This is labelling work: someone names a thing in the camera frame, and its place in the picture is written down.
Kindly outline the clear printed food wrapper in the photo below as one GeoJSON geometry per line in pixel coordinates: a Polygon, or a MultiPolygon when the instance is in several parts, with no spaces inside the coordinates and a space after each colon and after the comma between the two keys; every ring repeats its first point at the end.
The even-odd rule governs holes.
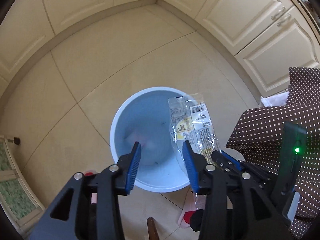
{"type": "Polygon", "coordinates": [[[213,174],[218,168],[212,153],[220,152],[220,145],[203,96],[177,96],[168,103],[172,145],[193,193],[206,196],[204,209],[213,209],[219,200],[225,205],[226,198],[214,193],[213,174]]]}

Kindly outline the white pink plastic bag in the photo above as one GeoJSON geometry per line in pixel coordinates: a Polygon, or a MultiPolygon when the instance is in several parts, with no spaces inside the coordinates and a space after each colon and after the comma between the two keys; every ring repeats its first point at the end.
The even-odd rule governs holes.
{"type": "Polygon", "coordinates": [[[141,145],[141,160],[140,163],[145,166],[159,164],[160,162],[160,147],[151,132],[133,130],[125,137],[125,142],[128,146],[133,146],[135,142],[141,145]]]}

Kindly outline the pink red slipper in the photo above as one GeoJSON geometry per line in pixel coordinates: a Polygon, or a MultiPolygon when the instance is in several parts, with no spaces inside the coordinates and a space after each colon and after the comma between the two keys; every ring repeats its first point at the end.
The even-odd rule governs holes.
{"type": "Polygon", "coordinates": [[[189,228],[192,215],[198,210],[204,210],[205,204],[205,195],[198,195],[189,191],[185,197],[183,209],[178,219],[179,227],[183,229],[189,228]]]}

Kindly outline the blue plastic trash bin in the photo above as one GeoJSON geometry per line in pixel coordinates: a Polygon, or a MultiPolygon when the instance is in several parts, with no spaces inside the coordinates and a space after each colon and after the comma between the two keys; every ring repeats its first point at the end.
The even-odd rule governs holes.
{"type": "Polygon", "coordinates": [[[189,185],[181,155],[173,145],[169,99],[186,96],[170,87],[151,87],[130,96],[117,110],[110,129],[114,161],[130,153],[135,142],[142,147],[135,186],[167,193],[189,185]]]}

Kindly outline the brown polka dot tablecloth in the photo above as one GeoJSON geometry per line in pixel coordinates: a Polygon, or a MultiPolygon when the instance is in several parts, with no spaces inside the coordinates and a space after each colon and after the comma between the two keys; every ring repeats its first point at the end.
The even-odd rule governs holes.
{"type": "Polygon", "coordinates": [[[319,239],[319,68],[291,67],[289,76],[285,105],[246,110],[226,147],[277,173],[284,122],[306,128],[306,153],[295,185],[300,200],[290,232],[294,239],[319,239]]]}

